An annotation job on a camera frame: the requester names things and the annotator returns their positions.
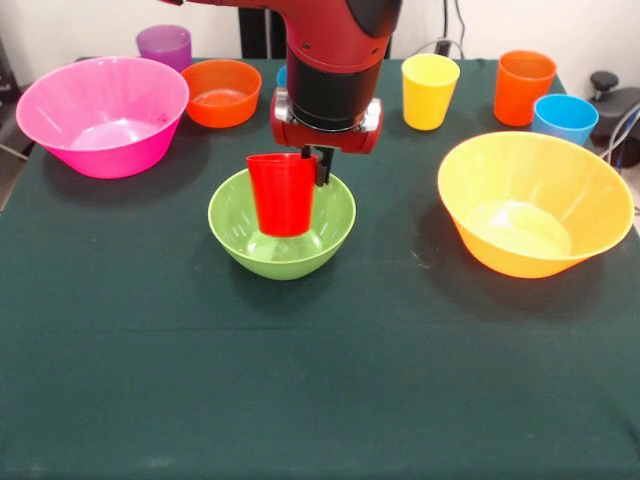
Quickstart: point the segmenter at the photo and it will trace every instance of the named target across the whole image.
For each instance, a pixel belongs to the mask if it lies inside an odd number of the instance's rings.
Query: yellow cup
[[[434,130],[444,122],[460,67],[450,58],[424,53],[402,64],[404,121],[416,130]]]

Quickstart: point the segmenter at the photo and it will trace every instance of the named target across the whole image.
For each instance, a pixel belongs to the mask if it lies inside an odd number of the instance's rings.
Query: orange bowl
[[[210,128],[235,127],[255,113],[262,86],[260,72],[237,60],[206,60],[182,72],[189,85],[187,114]]]
[[[559,273],[619,243],[633,224],[629,187],[600,157],[529,132],[456,146],[438,191],[469,251],[505,275]]]

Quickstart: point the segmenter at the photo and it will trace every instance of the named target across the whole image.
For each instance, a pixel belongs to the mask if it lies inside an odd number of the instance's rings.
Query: orange cup
[[[536,52],[514,50],[500,57],[493,113],[511,127],[533,121],[533,104],[546,95],[556,74],[556,64]]]
[[[187,114],[211,128],[235,127],[255,113],[260,72],[237,60],[206,60],[182,71],[189,84]]]

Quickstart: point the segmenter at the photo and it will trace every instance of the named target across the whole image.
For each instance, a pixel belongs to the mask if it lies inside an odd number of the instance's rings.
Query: purple cup
[[[191,34],[178,25],[155,25],[136,36],[140,56],[182,72],[191,65]]]

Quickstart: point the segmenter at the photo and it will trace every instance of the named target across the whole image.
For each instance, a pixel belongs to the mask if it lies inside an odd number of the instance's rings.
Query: yellow bowl
[[[469,251],[520,278],[566,270],[620,242],[631,192],[600,157],[556,137],[497,132],[445,157],[438,191]]]

